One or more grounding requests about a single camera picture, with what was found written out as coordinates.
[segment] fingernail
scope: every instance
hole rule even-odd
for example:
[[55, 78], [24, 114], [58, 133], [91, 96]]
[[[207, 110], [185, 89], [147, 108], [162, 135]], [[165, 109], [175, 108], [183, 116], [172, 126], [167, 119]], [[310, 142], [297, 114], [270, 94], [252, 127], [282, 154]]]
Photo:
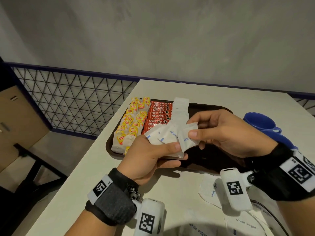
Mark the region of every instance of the fingernail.
[[196, 130], [190, 130], [188, 132], [188, 137], [195, 138], [196, 136], [197, 136], [197, 131]]
[[175, 144], [175, 148], [176, 148], [177, 151], [179, 151], [179, 150], [180, 150], [180, 144], [179, 144], [179, 143], [176, 143], [176, 144]]

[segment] blue cup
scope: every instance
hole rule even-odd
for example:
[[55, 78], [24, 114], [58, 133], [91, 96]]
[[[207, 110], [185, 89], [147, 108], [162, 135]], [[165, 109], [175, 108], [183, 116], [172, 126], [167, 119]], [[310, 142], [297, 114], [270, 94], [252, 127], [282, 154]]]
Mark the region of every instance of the blue cup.
[[275, 122], [271, 118], [261, 113], [246, 113], [243, 120], [259, 131], [268, 130], [278, 133], [282, 132], [281, 128], [276, 127]]
[[266, 134], [268, 137], [275, 140], [276, 142], [283, 143], [284, 145], [286, 145], [290, 149], [297, 149], [298, 150], [298, 148], [296, 146], [294, 146], [293, 143], [288, 138], [286, 138], [284, 135], [282, 135], [278, 132], [262, 130], [262, 133]]

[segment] person's right hand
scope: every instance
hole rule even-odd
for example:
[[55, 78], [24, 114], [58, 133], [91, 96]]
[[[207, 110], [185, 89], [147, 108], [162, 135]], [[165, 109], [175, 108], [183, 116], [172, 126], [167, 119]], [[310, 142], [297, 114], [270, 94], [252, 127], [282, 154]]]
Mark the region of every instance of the person's right hand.
[[188, 137], [214, 144], [241, 158], [269, 154], [277, 142], [226, 110], [203, 111], [193, 115], [187, 124], [198, 122], [198, 130], [190, 130]]

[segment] forearm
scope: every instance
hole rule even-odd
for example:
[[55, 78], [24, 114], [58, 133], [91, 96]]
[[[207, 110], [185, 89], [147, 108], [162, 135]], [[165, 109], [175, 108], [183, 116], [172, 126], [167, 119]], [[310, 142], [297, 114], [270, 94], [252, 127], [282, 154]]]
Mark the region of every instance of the forearm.
[[65, 236], [113, 236], [116, 226], [108, 226], [91, 212], [83, 210]]
[[302, 201], [278, 201], [282, 216], [294, 236], [315, 232], [315, 197]]

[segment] tabletop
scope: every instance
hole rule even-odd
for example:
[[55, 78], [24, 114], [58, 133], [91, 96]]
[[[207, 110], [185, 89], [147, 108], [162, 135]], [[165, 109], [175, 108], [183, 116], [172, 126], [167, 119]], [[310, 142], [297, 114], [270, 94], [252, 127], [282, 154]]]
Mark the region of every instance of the tabletop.
[[[128, 107], [131, 97], [146, 96], [163, 100], [180, 97], [188, 98], [191, 103], [220, 105], [241, 118], [247, 112], [265, 114], [275, 121], [283, 134], [307, 158], [315, 162], [315, 119], [286, 93], [140, 80], [27, 236], [65, 234], [84, 209], [88, 192], [104, 174], [120, 163], [120, 160], [107, 153], [105, 143]], [[140, 188], [143, 198], [165, 203], [167, 213], [164, 232], [170, 232], [167, 235], [174, 235], [174, 230], [185, 223], [183, 215], [188, 209], [204, 211], [212, 218], [212, 224], [225, 227], [222, 210], [203, 201], [198, 195], [202, 179], [203, 174], [200, 173], [161, 169], [147, 185]], [[134, 227], [133, 223], [127, 224], [122, 235], [133, 235]], [[266, 232], [273, 235], [268, 228]]]

